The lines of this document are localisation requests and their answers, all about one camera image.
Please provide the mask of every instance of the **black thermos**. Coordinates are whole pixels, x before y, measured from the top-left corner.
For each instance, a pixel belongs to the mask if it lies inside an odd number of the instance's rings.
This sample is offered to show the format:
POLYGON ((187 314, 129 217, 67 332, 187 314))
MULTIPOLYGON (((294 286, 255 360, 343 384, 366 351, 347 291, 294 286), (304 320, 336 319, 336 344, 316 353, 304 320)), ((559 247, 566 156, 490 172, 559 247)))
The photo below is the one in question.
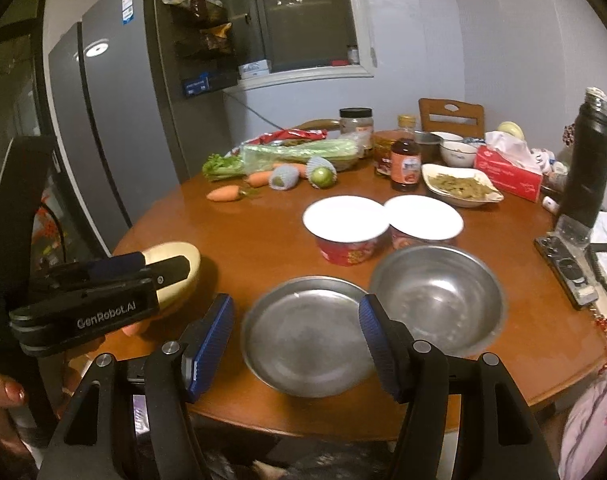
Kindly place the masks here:
POLYGON ((607 97, 599 88, 587 88, 575 120, 572 162, 557 219, 566 215, 592 229, 606 184, 607 97))

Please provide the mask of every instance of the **fingernail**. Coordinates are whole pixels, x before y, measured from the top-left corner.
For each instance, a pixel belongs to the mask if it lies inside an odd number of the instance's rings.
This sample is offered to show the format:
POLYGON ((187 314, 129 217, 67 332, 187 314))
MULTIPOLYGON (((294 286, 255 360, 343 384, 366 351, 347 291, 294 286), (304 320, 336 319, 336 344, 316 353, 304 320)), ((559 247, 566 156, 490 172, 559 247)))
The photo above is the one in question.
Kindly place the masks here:
POLYGON ((6 395, 12 402, 16 402, 17 404, 23 404, 26 399, 26 392, 21 387, 20 384, 7 382, 6 383, 6 395))

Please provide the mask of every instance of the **chair backrest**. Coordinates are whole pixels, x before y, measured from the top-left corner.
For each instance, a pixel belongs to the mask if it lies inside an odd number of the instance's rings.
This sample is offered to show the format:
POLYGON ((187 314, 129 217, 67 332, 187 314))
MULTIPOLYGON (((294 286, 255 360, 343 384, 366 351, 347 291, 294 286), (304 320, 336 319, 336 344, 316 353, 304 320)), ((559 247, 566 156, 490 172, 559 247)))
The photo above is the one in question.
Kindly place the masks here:
POLYGON ((295 130, 328 130, 339 129, 338 119, 315 119, 295 126, 295 130))
POLYGON ((483 139, 486 130, 483 106, 452 101, 450 99, 419 100, 421 128, 424 132, 449 132, 462 137, 479 137, 483 139), (473 119, 475 124, 453 121, 432 120, 430 116, 445 116, 459 119, 473 119))

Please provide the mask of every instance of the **wooden table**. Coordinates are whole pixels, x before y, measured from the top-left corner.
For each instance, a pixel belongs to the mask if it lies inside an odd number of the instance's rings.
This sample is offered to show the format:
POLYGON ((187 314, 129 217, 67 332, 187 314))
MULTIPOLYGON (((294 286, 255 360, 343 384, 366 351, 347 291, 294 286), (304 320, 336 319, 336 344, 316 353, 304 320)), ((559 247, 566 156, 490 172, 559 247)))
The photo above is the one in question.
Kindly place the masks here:
MULTIPOLYGON (((331 265, 304 228, 302 213, 328 196, 358 194, 383 203, 398 193, 389 181, 373 176, 370 167, 340 173, 339 183, 329 190, 301 182, 287 192, 266 187, 254 199, 232 203, 206 200, 215 187, 201 176, 193 178, 157 202, 121 240, 116 253, 172 240, 193 243, 203 258, 199 285, 180 311, 153 322, 142 336, 109 335, 100 352, 112 352, 119 359, 148 354, 203 314, 215 292, 226 292, 236 302, 237 323, 213 386, 191 410, 274 433, 395 440, 405 406, 384 393, 374 373, 335 397, 281 394, 245 366, 240 324, 260 296, 297 276, 336 276, 367 289, 376 264, 392 248, 358 266, 331 265)), ((589 312, 570 306, 533 246, 533 239, 550 227, 550 214, 541 205, 509 194, 499 205, 459 212, 465 222, 459 247, 490 266, 509 303, 506 326, 489 350, 501 357, 528 403, 548 399, 598 368, 605 361, 605 338, 589 312)), ((449 430, 458 427, 458 410, 458 397, 451 397, 449 430)))

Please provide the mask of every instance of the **refrigerator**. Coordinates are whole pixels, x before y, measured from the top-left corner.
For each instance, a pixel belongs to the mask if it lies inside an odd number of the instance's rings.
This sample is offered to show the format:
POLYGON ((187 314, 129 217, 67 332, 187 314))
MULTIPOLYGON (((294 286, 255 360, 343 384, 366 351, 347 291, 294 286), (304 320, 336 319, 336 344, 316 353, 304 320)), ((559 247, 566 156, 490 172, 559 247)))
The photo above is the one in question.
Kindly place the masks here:
POLYGON ((110 251, 210 153, 232 148, 220 89, 237 82, 234 55, 178 56, 184 14, 161 0, 98 0, 49 54, 60 142, 110 251), (186 89, 204 73, 216 84, 194 96, 186 89))

